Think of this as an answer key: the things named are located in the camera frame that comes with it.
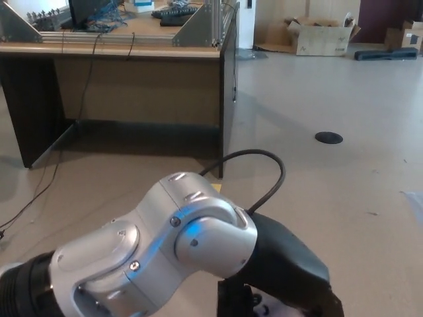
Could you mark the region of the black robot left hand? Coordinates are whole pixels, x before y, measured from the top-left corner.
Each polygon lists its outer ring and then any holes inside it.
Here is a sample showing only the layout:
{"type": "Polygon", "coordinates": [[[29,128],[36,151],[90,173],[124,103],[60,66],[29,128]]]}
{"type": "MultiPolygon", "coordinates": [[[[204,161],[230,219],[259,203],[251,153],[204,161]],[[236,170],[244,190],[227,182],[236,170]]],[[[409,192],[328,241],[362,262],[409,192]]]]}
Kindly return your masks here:
{"type": "Polygon", "coordinates": [[[218,283],[218,316],[253,316],[253,289],[304,316],[343,316],[328,267],[283,224],[252,215],[257,240],[252,256],[234,276],[218,283]]]}

